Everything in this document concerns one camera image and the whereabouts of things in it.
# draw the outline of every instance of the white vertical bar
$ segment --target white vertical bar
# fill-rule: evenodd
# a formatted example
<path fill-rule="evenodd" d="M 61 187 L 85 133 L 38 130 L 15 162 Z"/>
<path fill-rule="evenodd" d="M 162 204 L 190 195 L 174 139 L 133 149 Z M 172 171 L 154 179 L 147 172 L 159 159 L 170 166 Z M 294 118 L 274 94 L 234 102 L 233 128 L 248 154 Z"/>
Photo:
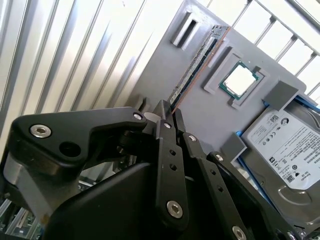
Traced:
<path fill-rule="evenodd" d="M 0 218 L 5 213 L 5 211 L 8 209 L 9 205 L 11 204 L 11 201 L 9 199 L 4 200 L 4 202 L 0 206 Z"/>
<path fill-rule="evenodd" d="M 233 24 L 232 24 L 232 27 L 233 27 L 233 28 L 237 25 L 237 23 L 239 22 L 239 20 L 241 19 L 241 17 L 245 14 L 245 12 L 246 12 L 247 9 L 249 8 L 249 6 L 250 6 L 250 4 L 251 4 L 252 1 L 253 1 L 253 0 L 248 0 L 248 1 L 247 1 L 246 5 L 245 5 L 244 8 L 241 10 L 239 16 L 234 20 L 234 22 L 233 22 Z"/>
<path fill-rule="evenodd" d="M 271 16 L 270 17 L 270 22 L 269 24 L 265 27 L 265 29 L 262 31 L 262 33 L 260 34 L 260 36 L 255 40 L 254 45 L 258 45 L 261 40 L 265 37 L 265 35 L 269 32 L 269 30 L 272 28 L 272 26 L 276 23 L 276 19 Z"/>
<path fill-rule="evenodd" d="M 106 46 L 97 69 L 92 74 L 87 86 L 83 90 L 83 94 L 78 96 L 78 104 L 74 106 L 74 110 L 87 110 L 91 109 L 94 105 L 106 82 L 106 77 L 109 75 L 112 66 L 115 64 L 119 49 L 141 7 L 141 3 L 142 0 L 139 0 L 134 2 L 129 1 L 125 6 L 121 5 L 121 8 L 118 8 L 117 14 L 111 18 L 110 26 L 108 27 L 112 32 L 111 39 Z"/>
<path fill-rule="evenodd" d="M 75 26 L 49 91 L 44 96 L 45 100 L 40 110 L 41 113 L 52 113 L 57 110 L 60 101 L 58 96 L 61 96 L 68 84 L 70 74 L 81 53 L 86 34 L 91 26 L 91 20 L 97 11 L 99 3 L 100 0 L 78 1 Z"/>
<path fill-rule="evenodd" d="M 50 26 L 47 39 L 44 43 L 42 55 L 36 69 L 30 92 L 25 102 L 23 115 L 34 114 L 36 112 L 41 92 L 46 83 L 49 70 L 52 66 L 58 45 L 61 40 L 68 16 L 72 9 L 74 0 L 60 0 L 56 8 L 53 20 Z"/>
<path fill-rule="evenodd" d="M 4 36 L 7 30 L 11 5 L 12 1 L 10 0 L 0 1 L 0 53 L 2 50 Z"/>
<path fill-rule="evenodd" d="M 25 46 L 22 46 L 23 55 L 19 66 L 15 66 L 17 72 L 14 89 L 6 113 L 5 122 L 0 139 L 0 153 L 2 154 L 12 121 L 22 113 L 26 99 L 26 90 L 33 79 L 34 70 L 37 65 L 39 54 L 45 40 L 48 24 L 55 6 L 54 0 L 38 1 L 31 4 L 28 18 L 32 18 L 29 32 L 23 32 L 26 39 Z"/>
<path fill-rule="evenodd" d="M 131 46 L 135 46 L 135 39 L 139 37 L 139 32 L 142 31 L 142 29 L 144 29 L 144 21 L 153 22 L 154 26 L 150 29 L 152 35 L 151 38 L 148 40 L 145 48 L 142 48 L 143 46 L 141 45 L 141 49 L 143 49 L 144 51 L 141 53 L 141 57 L 138 60 L 138 63 L 136 64 L 134 70 L 132 71 L 131 75 L 126 81 L 126 84 L 122 89 L 117 101 L 115 102 L 115 107 L 125 106 L 131 92 L 133 91 L 136 83 L 139 80 L 139 77 L 144 71 L 147 63 L 149 62 L 154 51 L 156 50 L 163 35 L 167 31 L 182 2 L 182 0 L 176 0 L 174 2 L 171 0 L 162 0 L 157 3 L 153 2 L 152 5 L 150 4 L 145 6 L 146 13 L 149 12 L 149 14 L 141 15 L 141 20 L 137 23 L 136 29 L 132 33 L 132 39 L 128 41 L 128 46 L 130 48 Z"/>
<path fill-rule="evenodd" d="M 105 0 L 101 6 L 97 19 L 92 28 L 92 32 L 88 38 L 85 49 L 80 57 L 80 60 L 76 66 L 74 74 L 72 76 L 70 85 L 65 93 L 63 102 L 59 108 L 59 112 L 70 111 L 77 93 L 87 75 L 88 69 L 95 56 L 97 48 L 99 46 L 102 37 L 109 26 L 111 15 L 117 12 L 116 1 Z"/>
<path fill-rule="evenodd" d="M 302 71 L 305 70 L 306 67 L 308 67 L 308 65 L 316 58 L 316 56 L 316 53 L 313 52 L 308 61 L 306 61 L 306 63 L 296 72 L 295 76 L 298 77 L 299 74 L 302 73 Z"/>
<path fill-rule="evenodd" d="M 10 9 L 6 26 L 6 29 L 10 29 L 10 31 L 8 31 L 3 38 L 0 55 L 0 109 L 3 108 L 5 90 L 18 44 L 18 37 L 21 31 L 27 2 L 28 0 L 13 1 Z"/>
<path fill-rule="evenodd" d="M 292 36 L 290 38 L 290 40 L 288 41 L 288 43 L 284 46 L 284 48 L 281 50 L 281 52 L 275 57 L 275 61 L 279 62 L 280 59 L 286 54 L 286 52 L 288 52 L 288 50 L 292 47 L 292 45 L 297 41 L 297 37 L 296 36 Z"/>
<path fill-rule="evenodd" d="M 210 5 L 212 4 L 212 2 L 213 2 L 213 0 L 210 0 L 210 1 L 208 2 L 208 4 L 206 5 L 206 7 L 209 8 Z"/>
<path fill-rule="evenodd" d="M 101 91 L 99 92 L 94 104 L 93 104 L 93 109 L 103 109 L 105 108 L 108 104 L 109 101 L 114 94 L 114 91 L 119 83 L 119 80 L 124 73 L 130 59 L 132 56 L 135 55 L 137 48 L 139 46 L 135 46 L 134 49 L 128 48 L 128 40 L 130 39 L 130 36 L 132 34 L 132 31 L 134 30 L 141 13 L 143 12 L 144 6 L 146 4 L 146 0 L 143 1 L 139 12 L 135 16 L 135 19 L 130 26 L 129 32 L 127 33 L 124 42 L 121 44 L 120 49 L 117 53 L 117 56 L 114 59 L 114 62 L 111 66 L 110 73 L 107 74 L 106 77 L 106 84 L 102 87 Z M 148 26 L 152 24 L 146 25 L 146 29 L 144 31 L 140 32 L 140 35 L 143 35 L 145 37 L 146 33 L 148 32 Z"/>

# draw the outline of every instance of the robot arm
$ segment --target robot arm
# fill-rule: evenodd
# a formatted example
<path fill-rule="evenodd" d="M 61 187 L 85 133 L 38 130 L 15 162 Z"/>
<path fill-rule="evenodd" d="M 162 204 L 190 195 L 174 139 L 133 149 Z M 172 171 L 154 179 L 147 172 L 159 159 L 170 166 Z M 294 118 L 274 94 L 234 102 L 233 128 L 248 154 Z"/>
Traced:
<path fill-rule="evenodd" d="M 44 240 L 299 239 L 230 161 L 203 152 L 179 109 L 162 100 L 153 114 L 158 121 L 131 107 L 17 118 L 2 193 L 35 214 Z M 128 155 L 135 164 L 79 193 L 82 170 Z"/>

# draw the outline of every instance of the slot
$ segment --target slot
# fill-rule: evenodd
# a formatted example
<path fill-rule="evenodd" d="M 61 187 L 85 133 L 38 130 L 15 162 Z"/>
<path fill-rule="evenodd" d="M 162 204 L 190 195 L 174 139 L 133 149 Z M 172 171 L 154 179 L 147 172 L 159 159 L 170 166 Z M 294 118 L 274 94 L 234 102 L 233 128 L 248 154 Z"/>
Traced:
<path fill-rule="evenodd" d="M 191 12 L 187 12 L 178 30 L 174 33 L 171 42 L 178 48 L 185 50 L 196 34 L 200 24 Z"/>
<path fill-rule="evenodd" d="M 197 25 L 197 22 L 196 22 L 195 20 L 192 20 L 192 21 L 190 22 L 188 28 L 186 29 L 186 31 L 184 32 L 184 34 L 183 34 L 180 42 L 178 43 L 178 46 L 177 46 L 178 48 L 181 48 L 181 49 L 182 49 L 183 46 L 184 46 L 184 44 L 187 43 L 188 37 L 191 36 L 191 33 L 192 33 L 192 31 L 195 29 L 196 25 Z"/>

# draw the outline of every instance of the barcode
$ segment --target barcode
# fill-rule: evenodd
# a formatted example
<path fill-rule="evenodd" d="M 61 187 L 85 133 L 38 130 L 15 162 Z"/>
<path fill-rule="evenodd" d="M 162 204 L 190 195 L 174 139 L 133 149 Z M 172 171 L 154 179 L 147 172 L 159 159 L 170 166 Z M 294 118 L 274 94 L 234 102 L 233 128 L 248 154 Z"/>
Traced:
<path fill-rule="evenodd" d="M 278 117 L 277 115 L 273 115 L 273 116 L 270 118 L 270 121 L 274 124 L 278 119 L 279 119 L 279 117 Z"/>
<path fill-rule="evenodd" d="M 291 183 L 293 180 L 295 180 L 294 176 L 290 175 L 286 178 L 289 183 Z"/>

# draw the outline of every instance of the metal grille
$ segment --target metal grille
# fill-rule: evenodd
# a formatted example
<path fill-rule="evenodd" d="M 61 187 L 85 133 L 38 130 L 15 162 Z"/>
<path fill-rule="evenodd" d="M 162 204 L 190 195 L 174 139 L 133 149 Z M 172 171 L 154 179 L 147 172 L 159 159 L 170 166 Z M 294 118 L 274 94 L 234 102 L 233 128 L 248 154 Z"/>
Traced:
<path fill-rule="evenodd" d="M 181 3 L 0 1 L 0 154 L 20 115 L 123 106 Z"/>
<path fill-rule="evenodd" d="M 312 16 L 300 5 L 304 1 L 199 2 L 304 82 L 305 93 L 320 104 L 320 24 L 318 15 Z M 320 9 L 316 1 L 313 5 Z"/>

